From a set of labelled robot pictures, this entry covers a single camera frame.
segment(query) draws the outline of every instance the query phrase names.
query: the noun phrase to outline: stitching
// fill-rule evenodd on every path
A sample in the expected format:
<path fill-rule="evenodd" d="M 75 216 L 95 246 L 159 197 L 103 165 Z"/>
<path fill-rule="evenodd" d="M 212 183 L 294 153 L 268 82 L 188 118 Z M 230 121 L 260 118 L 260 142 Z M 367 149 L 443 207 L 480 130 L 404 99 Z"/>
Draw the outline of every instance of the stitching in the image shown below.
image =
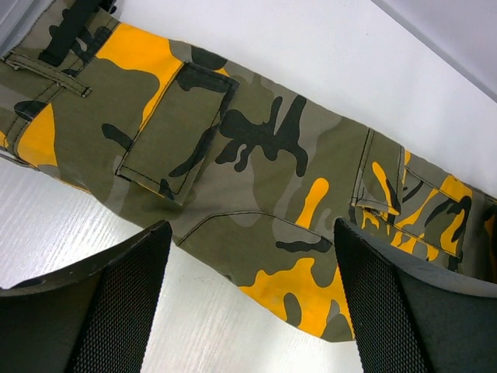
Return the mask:
<path fill-rule="evenodd" d="M 288 220 L 285 220 L 283 218 L 280 218 L 280 217 L 278 217 L 278 216 L 276 216 L 274 214 L 270 214 L 270 213 L 262 212 L 262 211 L 239 211 L 239 212 L 224 212 L 224 213 L 221 213 L 221 214 L 214 214 L 214 215 L 211 215 L 211 216 L 203 219 L 200 223 L 198 223 L 195 227 L 193 227 L 188 233 L 186 233 L 183 236 L 182 239 L 180 239 L 178 241 L 178 246 L 181 245 L 181 244 L 183 244 L 193 233 L 195 233 L 202 225 L 204 225 L 205 223 L 207 223 L 209 220 L 212 220 L 214 218 L 221 218 L 221 217 L 224 217 L 224 216 L 247 215 L 247 214 L 257 214 L 257 215 L 269 216 L 271 218 L 275 218 L 275 219 L 278 219 L 279 221 L 282 221 L 284 223 L 292 225 L 295 228 L 299 228 L 301 231 L 309 232 L 312 235 L 315 235 L 316 237 L 322 237 L 322 235 L 319 235 L 318 233 L 316 233 L 316 232 L 314 232 L 314 231 L 312 231 L 310 229 L 303 228 L 303 227 L 301 227 L 299 225 L 296 225 L 295 223 L 292 223 L 291 221 L 288 221 Z"/>
<path fill-rule="evenodd" d="M 83 86 L 83 84 L 81 84 L 80 82 L 77 82 L 77 81 L 75 81 L 74 79 L 71 79 L 71 77 L 70 77 L 70 76 L 68 76 L 68 78 L 69 78 L 69 82 L 70 82 L 71 84 L 68 84 L 68 83 L 67 83 L 67 82 L 65 82 L 62 78 L 58 78 L 58 77 L 56 77 L 56 76 L 50 76 L 50 75 L 48 75 L 46 72 L 43 72 L 43 71 L 41 71 L 41 70 L 38 70 L 37 68 L 34 68 L 33 66 L 29 66 L 29 67 L 28 67 L 27 65 L 25 65 L 25 67 L 24 67 L 24 68 L 26 68 L 26 69 L 28 69 L 28 70 L 32 70 L 32 71 L 34 71 L 34 72 L 37 72 L 38 74 L 40 74 L 40 75 L 44 76 L 45 78 L 48 78 L 48 79 L 53 80 L 53 81 L 55 81 L 55 82 L 59 82 L 62 86 L 67 86 L 67 87 L 69 87 L 69 88 L 72 88 L 73 90 L 78 91 L 78 93 L 82 93 L 82 92 L 85 90 L 85 88 L 86 88 L 86 87 L 84 87 L 84 86 Z M 63 72 L 60 72 L 60 71 L 58 71 L 58 70 L 54 70 L 54 69 L 51 69 L 51 70 L 52 70 L 52 71 L 57 72 L 58 74 L 64 74 Z"/>
<path fill-rule="evenodd" d="M 456 202 L 459 202 L 454 196 L 451 196 L 449 195 L 448 193 L 445 193 L 443 190 L 441 190 L 440 188 L 434 186 L 430 181 L 427 181 L 426 179 L 424 179 L 423 177 L 421 177 L 420 175 L 418 175 L 417 173 L 415 173 L 414 171 L 412 171 L 409 167 L 406 166 L 406 169 L 415 177 L 417 177 L 418 179 L 420 179 L 421 181 L 425 182 L 427 185 L 429 185 L 430 187 L 432 187 L 434 190 L 440 192 L 441 194 L 443 194 L 444 196 L 446 197 L 449 197 L 451 200 L 455 200 Z"/>
<path fill-rule="evenodd" d="M 52 94 L 50 97 L 47 98 L 47 101 L 52 100 L 60 91 L 61 91 L 61 89 L 56 90 L 54 94 Z M 26 121 L 26 123 L 23 125 L 23 127 L 21 128 L 21 130 L 17 134 L 16 138 L 14 139 L 14 142 L 12 143 L 13 145 L 17 143 L 17 139 L 21 136 L 21 134 L 23 133 L 24 128 L 26 128 L 29 123 L 31 123 L 31 121 Z"/>
<path fill-rule="evenodd" d="M 378 202 L 377 200 L 369 200 L 367 198 L 361 198 L 360 200 L 357 201 L 357 203 L 364 201 L 364 202 L 374 202 L 375 204 L 379 204 L 380 206 L 385 206 L 385 207 L 391 207 L 394 208 L 393 206 L 390 206 L 389 204 L 384 204 L 382 202 Z"/>
<path fill-rule="evenodd" d="M 27 31 L 27 33 L 25 34 L 24 38 L 22 38 L 12 49 L 14 48 L 17 48 L 19 47 L 22 43 L 24 43 L 24 41 L 26 41 L 26 38 L 31 34 L 31 31 L 33 31 L 33 29 L 36 27 L 36 25 L 38 24 L 38 22 L 40 21 L 41 17 L 43 17 L 46 13 L 48 13 L 48 10 L 52 7 L 52 5 L 56 2 L 57 0 L 52 0 L 50 2 L 50 4 L 48 5 L 48 7 L 45 8 L 45 10 L 43 10 L 43 12 L 40 14 L 40 16 L 38 18 L 36 18 L 36 21 L 34 22 L 34 24 L 30 27 L 30 29 Z"/>
<path fill-rule="evenodd" d="M 56 85 L 56 83 L 53 83 L 51 84 L 48 88 L 46 88 L 44 91 L 42 91 L 42 93 L 40 93 L 37 97 L 35 97 L 29 104 L 28 106 L 26 107 L 27 109 L 31 108 L 32 105 L 34 105 L 34 102 L 37 101 L 45 92 L 47 92 L 49 89 L 53 88 L 54 86 Z M 7 139 L 7 136 L 9 136 L 10 134 L 10 131 L 12 130 L 12 128 L 14 127 L 14 124 L 16 124 L 17 120 L 18 119 L 22 119 L 20 115 L 18 115 L 16 113 L 16 118 L 12 121 L 12 123 L 10 124 L 9 126 L 9 129 L 6 131 L 6 134 L 5 134 L 5 139 L 4 139 L 4 147 L 5 147 L 5 140 Z M 23 131 L 24 127 L 28 124 L 28 123 L 31 123 L 31 120 L 26 120 L 26 123 L 21 127 L 20 129 L 20 132 Z M 16 145 L 16 140 L 14 140 L 14 142 L 12 143 L 12 146 L 14 147 Z"/>
<path fill-rule="evenodd" d="M 141 129 L 141 131 L 140 131 L 140 128 L 141 128 L 142 126 L 141 126 L 141 121 L 140 121 L 140 126 L 138 126 L 137 133 L 136 133 L 136 134 L 134 135 L 134 137 L 133 137 L 133 142 L 131 143 L 130 148 L 126 150 L 126 152 L 124 153 L 123 159 L 121 159 L 120 164 L 117 166 L 117 169 L 116 169 L 116 176 L 120 176 L 120 170 L 121 170 L 122 168 L 125 168 L 125 169 L 129 169 L 130 171 L 133 171 L 133 172 L 137 173 L 138 175 L 141 175 L 141 176 L 145 177 L 146 179 L 150 180 L 151 182 L 153 182 L 153 183 L 155 183 L 155 184 L 157 184 L 157 185 L 159 185 L 159 186 L 161 185 L 160 183 L 158 183 L 157 181 L 155 181 L 155 180 L 151 179 L 150 177 L 148 177 L 148 176 L 146 176 L 146 175 L 144 175 L 144 174 L 142 174 L 142 173 L 139 173 L 138 171 L 136 171 L 136 170 L 134 170 L 134 169 L 132 169 L 132 168 L 130 168 L 130 167 L 125 166 L 125 165 L 124 165 L 124 163 L 126 162 L 126 159 L 127 159 L 128 155 L 131 153 L 131 151 L 133 150 L 134 146 L 136 145 L 136 143 L 137 143 L 137 141 L 138 141 L 138 138 L 140 137 L 141 133 L 142 133 L 143 131 L 145 131 L 145 129 L 146 129 L 147 125 L 148 125 L 148 122 L 149 122 L 149 121 L 150 121 L 150 119 L 153 117 L 153 115 L 154 115 L 155 111 L 157 110 L 158 105 L 160 104 L 160 102 L 161 102 L 161 101 L 162 101 L 162 99 L 164 98 L 164 96 L 165 96 L 166 92 L 168 91 L 168 88 L 169 88 L 169 86 L 171 85 L 172 80 L 173 80 L 173 79 L 174 79 L 174 78 L 178 75 L 179 70 L 181 70 L 181 68 L 182 68 L 183 66 L 184 66 L 184 64 L 181 64 L 181 65 L 178 67 L 178 69 L 175 71 L 175 73 L 174 73 L 174 74 L 172 75 L 172 77 L 169 79 L 168 83 L 165 85 L 164 92 L 162 92 L 161 96 L 158 98 L 157 102 L 155 103 L 154 107 L 152 108 L 152 111 L 148 114 L 148 117 L 147 117 L 147 118 L 145 118 L 145 121 L 144 121 L 144 123 L 143 123 L 143 129 Z"/>
<path fill-rule="evenodd" d="M 53 68 L 51 65 L 49 65 L 49 64 L 45 65 L 45 64 L 43 64 L 43 63 L 41 63 L 41 62 L 39 62 L 39 61 L 33 60 L 32 58 L 30 58 L 30 57 L 28 57 L 28 56 L 26 56 L 26 55 L 24 55 L 24 54 L 17 54 L 17 53 L 13 53 L 12 55 L 13 55 L 13 56 L 18 56 L 18 57 L 21 57 L 21 58 L 25 58 L 26 60 L 31 61 L 31 62 L 33 62 L 34 64 L 37 64 L 37 65 L 42 65 L 44 68 L 47 68 L 48 70 L 51 70 L 51 71 L 55 72 L 56 74 L 64 74 L 64 73 L 63 73 L 63 72 L 61 72 L 60 70 L 57 70 L 56 68 Z M 7 61 L 11 61 L 11 60 L 12 60 L 11 58 L 7 58 L 7 60 L 5 60 L 5 62 L 7 62 Z M 16 61 L 16 59 L 14 59 L 13 63 L 14 63 L 14 64 L 15 64 L 15 63 L 17 63 L 17 64 L 21 64 L 21 65 L 23 65 L 23 66 L 27 66 L 26 64 L 23 64 L 21 61 Z"/>
<path fill-rule="evenodd" d="M 143 173 L 139 173 L 136 169 L 132 169 L 131 167 L 128 167 L 128 166 L 125 166 L 125 165 L 122 165 L 120 167 L 121 169 L 129 169 L 130 171 L 133 171 L 134 173 L 140 175 L 140 176 L 143 176 L 145 179 L 147 180 L 150 180 L 151 182 L 153 182 L 154 184 L 157 184 L 157 185 L 161 185 L 160 183 L 158 183 L 157 181 L 151 179 L 150 177 L 148 177 L 147 175 L 144 175 Z"/>
<path fill-rule="evenodd" d="M 222 97 L 222 99 L 221 99 L 221 101 L 220 101 L 219 108 L 217 109 L 217 112 L 214 114 L 214 118 L 213 118 L 213 120 L 210 122 L 210 126 L 208 127 L 208 129 L 209 129 L 209 130 L 213 128 L 213 126 L 214 126 L 214 121 L 216 120 L 217 115 L 221 113 L 221 107 L 223 106 L 223 101 L 224 101 L 224 98 L 225 98 L 225 96 L 226 96 L 226 95 L 227 95 L 227 94 L 228 94 L 228 93 L 229 93 L 229 92 L 233 89 L 233 85 L 231 84 L 231 82 L 229 82 L 229 81 L 225 81 L 224 79 L 222 79 L 222 78 L 224 78 L 224 76 L 223 76 L 223 75 L 220 75 L 219 77 L 218 77 L 218 76 L 214 76 L 214 75 L 212 75 L 212 74 L 210 74 L 210 73 L 209 73 L 209 72 L 212 72 L 212 71 L 204 71 L 204 70 L 202 70 L 202 69 L 198 68 L 196 65 L 184 64 L 184 65 L 182 65 L 182 66 L 180 66 L 180 67 L 179 67 L 178 71 L 177 71 L 177 72 L 176 72 L 176 73 L 175 73 L 175 74 L 171 77 L 171 79 L 169 80 L 169 82 L 168 82 L 168 84 L 166 85 L 166 88 L 165 88 L 165 90 L 164 90 L 164 93 L 162 94 L 162 97 L 161 97 L 160 99 L 158 99 L 157 104 L 155 105 L 154 109 L 150 112 L 150 114 L 149 114 L 149 116 L 148 116 L 148 118 L 147 118 L 147 120 L 146 120 L 146 122 L 145 122 L 144 129 L 143 129 L 142 131 L 138 131 L 138 133 L 135 135 L 135 138 L 134 138 L 134 140 L 133 140 L 133 144 L 131 145 L 131 147 L 130 147 L 130 149 L 127 151 L 127 153 L 124 155 L 124 157 L 123 157 L 123 161 L 121 162 L 120 167 L 118 167 L 118 168 L 117 168 L 118 170 L 119 170 L 119 169 L 122 169 L 122 168 L 129 169 L 130 171 L 133 171 L 133 172 L 135 172 L 136 174 L 138 174 L 138 175 L 140 175 L 140 176 L 143 176 L 143 177 L 144 177 L 144 178 L 146 178 L 147 180 L 150 180 L 150 181 L 151 181 L 151 182 L 153 182 L 154 184 L 156 184 L 156 185 L 160 186 L 160 183 L 159 183 L 159 182 L 157 182 L 157 181 L 153 180 L 153 179 L 152 179 L 151 177 L 149 177 L 149 176 L 144 175 L 143 173 L 138 172 L 136 169 L 132 169 L 131 167 L 125 166 L 125 165 L 124 165 L 124 163 L 126 162 L 126 157 L 127 157 L 127 156 L 128 156 L 128 155 L 132 152 L 132 151 L 133 151 L 134 145 L 135 145 L 135 144 L 139 141 L 139 137 L 140 137 L 141 133 L 142 133 L 143 131 L 145 131 L 145 130 L 146 130 L 146 127 L 147 127 L 148 122 L 150 121 L 151 117 L 153 117 L 153 115 L 154 115 L 155 111 L 157 110 L 157 106 L 158 106 L 158 105 L 160 105 L 160 102 L 162 101 L 162 99 L 163 99 L 163 97 L 164 97 L 164 95 L 165 95 L 166 91 L 168 90 L 168 87 L 169 87 L 169 86 L 170 86 L 170 84 L 171 84 L 171 81 L 172 81 L 172 80 L 173 80 L 173 79 L 177 76 L 177 73 L 178 73 L 178 72 L 179 72 L 179 70 L 180 70 L 181 68 L 183 68 L 183 67 L 185 67 L 185 68 L 192 68 L 192 69 L 193 69 L 193 70 L 195 70 L 198 74 L 205 75 L 205 76 L 209 76 L 209 77 L 212 77 L 212 78 L 217 78 L 217 79 L 218 79 L 218 80 L 220 80 L 221 82 L 223 82 L 223 83 L 225 83 L 225 84 L 228 84 L 228 85 L 229 85 L 229 88 L 228 88 L 227 92 L 223 95 L 223 97 Z M 201 151 L 201 150 L 202 150 L 201 148 L 199 148 L 199 149 L 197 150 L 197 152 L 196 152 L 196 154 L 195 154 L 195 157 L 194 157 L 194 159 L 193 159 L 193 163 L 195 163 L 195 162 L 198 160 L 198 158 L 199 158 L 199 154 L 200 154 L 200 151 Z M 193 167 L 192 169 L 190 169 L 190 170 L 186 173 L 186 175 L 182 178 L 182 183 L 181 183 L 181 185 L 179 186 L 179 189 L 178 189 L 177 191 L 171 190 L 171 192 L 172 192 L 173 194 L 178 195 L 178 194 L 180 194 L 180 193 L 181 193 L 181 191 L 182 191 L 183 187 L 184 187 L 184 186 L 185 186 L 185 184 L 186 184 L 186 181 L 187 181 L 187 180 L 188 180 L 188 178 L 189 178 L 190 173 L 193 171 L 193 169 L 194 169 L 194 168 L 195 168 L 195 167 Z"/>
<path fill-rule="evenodd" d="M 104 26 L 104 27 L 107 27 L 112 21 L 114 20 L 114 18 L 110 18 L 110 20 L 107 22 L 107 24 Z M 88 48 L 92 47 L 93 44 L 96 44 L 96 41 L 97 40 L 94 40 L 93 43 L 91 43 Z M 78 58 L 78 56 L 76 56 L 76 59 L 75 61 L 71 64 L 71 66 L 69 66 L 69 68 L 73 68 L 78 62 L 80 61 L 80 59 Z M 82 66 L 80 67 L 80 69 L 78 69 L 78 72 L 80 72 L 86 65 L 85 64 L 82 64 Z M 42 91 L 42 93 L 40 93 L 37 97 L 35 97 L 31 103 L 28 105 L 28 107 L 30 108 L 33 104 L 34 104 L 34 101 L 36 101 L 37 99 L 39 99 L 45 92 L 47 92 L 49 89 L 53 88 L 56 84 L 52 84 L 50 85 L 47 89 L 45 89 L 44 91 Z M 55 97 L 60 91 L 62 90 L 62 88 L 60 88 L 58 91 L 56 91 L 56 93 L 54 93 L 52 96 L 50 96 L 48 100 L 52 99 L 53 97 Z M 5 147 L 5 140 L 7 139 L 7 136 L 9 135 L 10 131 L 12 130 L 12 127 L 14 126 L 14 124 L 16 123 L 16 121 L 20 118 L 19 115 L 17 115 L 17 118 L 14 119 L 14 121 L 11 123 L 9 129 L 7 130 L 6 134 L 5 134 L 5 139 L 4 139 L 4 147 Z M 14 142 L 12 143 L 12 150 L 14 151 L 15 147 L 16 147 L 16 141 L 17 139 L 19 138 L 19 136 L 21 135 L 21 133 L 24 132 L 24 130 L 26 129 L 26 127 L 28 126 L 28 124 L 31 123 L 31 120 L 28 121 L 26 120 L 25 124 L 20 128 L 19 130 L 19 133 L 17 134 L 16 136 L 16 139 L 14 140 Z"/>
<path fill-rule="evenodd" d="M 399 212 L 402 211 L 402 204 L 401 204 L 401 197 L 400 197 L 400 193 L 399 192 L 403 192 L 404 190 L 404 184 L 402 184 L 401 186 L 401 190 L 399 190 L 398 188 L 398 178 L 399 176 L 401 175 L 401 161 L 403 160 L 404 157 L 402 157 L 402 145 L 399 145 L 398 146 L 398 150 L 399 150 L 399 155 L 398 155 L 398 163 L 397 163 L 397 179 L 395 180 L 395 193 L 397 194 L 397 202 L 398 202 L 398 209 L 400 210 Z"/>
<path fill-rule="evenodd" d="M 99 53 L 100 49 L 103 47 L 103 44 L 105 44 L 107 42 L 108 39 L 110 39 L 110 37 L 112 36 L 113 32 L 116 30 L 116 28 L 120 25 L 120 22 L 113 18 L 112 16 L 110 17 L 109 21 L 105 24 L 104 27 L 107 27 L 111 22 L 116 22 L 116 24 L 111 28 L 110 30 L 110 34 L 108 37 L 104 37 L 104 34 L 102 33 L 101 35 L 97 35 L 97 37 L 94 39 L 93 43 L 88 45 L 88 48 L 86 49 L 86 51 L 88 52 L 88 49 L 90 49 L 91 47 L 94 47 L 94 46 L 97 46 L 96 48 L 96 51 L 95 53 L 88 59 L 88 62 L 86 64 L 82 64 L 82 66 L 80 67 L 80 69 L 78 70 L 78 73 L 81 72 L 81 70 L 83 70 L 83 68 L 85 68 L 88 64 L 90 64 L 90 62 L 93 61 L 93 59 L 95 58 L 95 56 L 97 55 L 97 53 Z"/>
<path fill-rule="evenodd" d="M 366 151 L 366 147 L 367 147 L 367 144 L 368 144 L 368 138 L 369 138 L 370 132 L 371 132 L 371 129 L 368 129 L 367 130 L 366 139 L 364 140 L 364 144 L 363 144 L 363 151 L 361 153 L 360 160 L 359 160 L 359 165 L 357 166 L 356 177 L 355 177 L 355 180 L 356 180 L 355 184 L 357 185 L 358 188 L 359 188 L 360 182 L 363 179 L 361 177 L 360 180 L 359 180 L 359 171 L 361 169 L 364 169 L 364 167 L 366 167 L 366 163 L 363 163 L 363 159 L 364 159 L 364 153 Z M 357 193 L 356 193 L 355 190 L 352 191 L 352 196 L 350 198 L 349 204 L 353 204 L 354 202 L 358 201 L 358 197 L 359 197 L 358 193 L 359 193 L 359 189 L 357 189 Z"/>
<path fill-rule="evenodd" d="M 385 219 L 383 219 L 383 218 L 382 218 L 379 214 L 374 214 L 374 215 L 375 215 L 377 218 L 381 219 L 381 221 L 382 221 L 382 222 L 384 222 L 385 224 L 388 224 L 388 225 L 390 225 L 391 227 L 396 228 L 398 231 L 400 231 L 400 232 L 402 232 L 402 233 L 404 233 L 404 234 L 408 235 L 409 237 L 414 238 L 414 239 L 416 239 L 416 240 L 418 240 L 418 241 L 420 241 L 420 242 L 424 243 L 425 245 L 430 245 L 430 246 L 433 246 L 433 247 L 437 248 L 438 250 L 443 251 L 444 253 L 446 253 L 446 254 L 448 254 L 448 255 L 450 255 L 450 256 L 454 256 L 454 257 L 456 257 L 456 258 L 459 258 L 459 259 L 460 259 L 460 256 L 459 256 L 459 255 L 449 253 L 448 251 L 446 251 L 446 250 L 442 249 L 442 248 L 441 248 L 441 247 L 439 247 L 438 245 L 434 245 L 434 244 L 432 244 L 432 243 L 430 243 L 430 242 L 426 241 L 425 239 L 420 238 L 418 235 L 415 235 L 414 233 L 411 233 L 411 232 L 409 232 L 409 231 L 406 231 L 406 230 L 404 230 L 403 228 L 399 228 L 396 224 L 389 223 L 388 221 L 386 221 Z"/>

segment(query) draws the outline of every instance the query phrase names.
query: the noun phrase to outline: camouflage pants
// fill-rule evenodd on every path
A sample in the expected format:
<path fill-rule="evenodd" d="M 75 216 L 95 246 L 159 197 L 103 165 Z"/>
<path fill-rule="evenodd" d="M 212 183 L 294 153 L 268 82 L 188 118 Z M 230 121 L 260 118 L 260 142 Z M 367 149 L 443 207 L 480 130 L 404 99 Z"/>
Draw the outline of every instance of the camouflage pants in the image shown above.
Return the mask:
<path fill-rule="evenodd" d="M 0 144 L 179 247 L 273 314 L 353 332 L 333 247 L 345 217 L 412 255 L 493 280 L 495 200 L 382 134 L 237 64 L 94 13 L 42 62 L 56 0 L 0 63 Z"/>

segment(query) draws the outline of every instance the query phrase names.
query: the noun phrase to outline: cargo pocket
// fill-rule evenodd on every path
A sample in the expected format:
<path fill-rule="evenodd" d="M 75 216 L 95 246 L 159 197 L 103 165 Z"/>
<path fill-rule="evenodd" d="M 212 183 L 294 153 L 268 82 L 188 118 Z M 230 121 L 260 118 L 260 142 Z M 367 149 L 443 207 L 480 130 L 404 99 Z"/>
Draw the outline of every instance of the cargo pocket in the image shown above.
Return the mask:
<path fill-rule="evenodd" d="M 461 181 L 370 131 L 352 205 L 395 227 L 393 246 L 415 239 L 461 258 L 471 197 Z"/>
<path fill-rule="evenodd" d="M 186 63 L 133 140 L 116 174 L 183 204 L 237 82 Z"/>

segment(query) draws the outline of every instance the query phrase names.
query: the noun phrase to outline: fabric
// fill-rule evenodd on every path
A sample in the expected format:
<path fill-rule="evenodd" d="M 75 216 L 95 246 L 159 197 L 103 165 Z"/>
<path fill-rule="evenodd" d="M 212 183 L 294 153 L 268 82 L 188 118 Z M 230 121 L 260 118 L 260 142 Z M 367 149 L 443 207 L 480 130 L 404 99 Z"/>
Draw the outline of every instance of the fabric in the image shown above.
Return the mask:
<path fill-rule="evenodd" d="M 494 199 L 253 71 L 103 10 L 59 67 L 45 64 L 37 58 L 71 4 L 54 1 L 8 55 L 31 68 L 0 64 L 10 154 L 142 227 L 170 221 L 179 247 L 324 340 L 353 338 L 338 217 L 492 279 Z M 47 69 L 89 89 L 36 72 Z"/>

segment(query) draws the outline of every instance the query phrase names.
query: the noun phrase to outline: mesh panel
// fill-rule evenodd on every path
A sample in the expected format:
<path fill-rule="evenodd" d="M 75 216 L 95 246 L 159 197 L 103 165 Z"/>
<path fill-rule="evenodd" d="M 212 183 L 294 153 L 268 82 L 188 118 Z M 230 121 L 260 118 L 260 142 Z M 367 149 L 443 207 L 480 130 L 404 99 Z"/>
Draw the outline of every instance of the mesh panel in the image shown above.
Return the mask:
<path fill-rule="evenodd" d="M 428 372 L 393 267 L 340 221 L 335 246 L 364 371 Z"/>
<path fill-rule="evenodd" d="M 140 371 L 168 253 L 167 235 L 152 232 L 106 269 L 68 371 Z"/>

